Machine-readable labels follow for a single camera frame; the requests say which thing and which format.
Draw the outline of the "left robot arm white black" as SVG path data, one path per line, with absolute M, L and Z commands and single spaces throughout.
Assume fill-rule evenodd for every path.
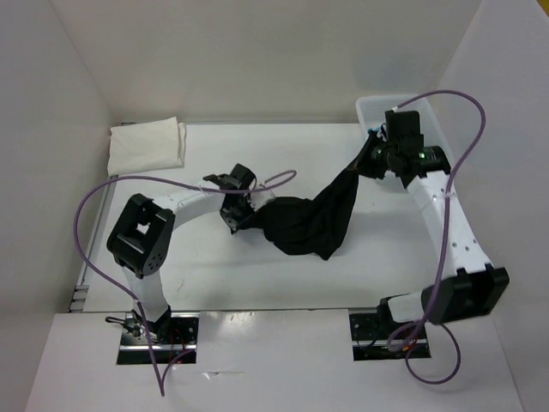
M 171 333 L 172 310 L 163 293 L 160 267 L 166 261 L 172 232 L 202 215 L 217 212 L 231 233 L 254 214 L 251 194 L 256 175 L 237 164 L 226 174 L 211 174 L 195 190 L 183 188 L 151 198 L 137 193 L 125 204 L 106 242 L 123 268 L 136 296 L 133 313 L 140 332 L 150 342 L 165 341 Z

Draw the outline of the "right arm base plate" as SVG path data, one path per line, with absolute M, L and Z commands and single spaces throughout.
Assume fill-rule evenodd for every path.
M 348 313 L 354 361 L 393 361 L 406 357 L 426 359 L 431 357 L 425 329 L 402 351 L 391 352 L 387 347 L 389 335 L 400 325 L 382 320 L 375 311 Z

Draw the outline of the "white t shirt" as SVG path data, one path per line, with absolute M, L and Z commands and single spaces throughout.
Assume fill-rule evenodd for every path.
M 111 127 L 107 173 L 118 176 L 183 167 L 186 124 L 176 117 Z

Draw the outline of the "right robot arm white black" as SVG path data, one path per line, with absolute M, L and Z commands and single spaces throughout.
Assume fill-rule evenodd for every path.
M 393 173 L 413 198 L 439 257 L 434 283 L 419 292 L 382 300 L 376 327 L 397 336 L 406 323 L 444 324 L 492 312 L 510 283 L 482 250 L 462 209 L 443 149 L 426 146 L 416 111 L 385 113 L 380 131 L 369 131 L 359 154 L 359 173 L 383 179 Z

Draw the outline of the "black t shirt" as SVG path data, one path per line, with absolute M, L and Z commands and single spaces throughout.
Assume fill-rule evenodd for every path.
M 359 187 L 359 163 L 366 156 L 367 147 L 363 147 L 314 198 L 277 197 L 239 228 L 261 229 L 265 239 L 287 255 L 316 254 L 328 260 L 347 234 Z

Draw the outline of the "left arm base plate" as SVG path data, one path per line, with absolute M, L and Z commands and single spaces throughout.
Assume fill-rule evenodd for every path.
M 123 318 L 107 317 L 106 320 L 122 327 L 118 346 L 118 365 L 152 364 L 145 329 L 137 323 L 132 312 L 126 312 Z M 196 362 L 198 331 L 198 312 L 174 312 L 168 330 L 162 332 L 161 337 L 155 334 L 150 337 L 156 362 L 159 365 L 167 365 L 179 354 L 189 350 L 190 354 L 177 360 L 177 363 L 194 364 Z

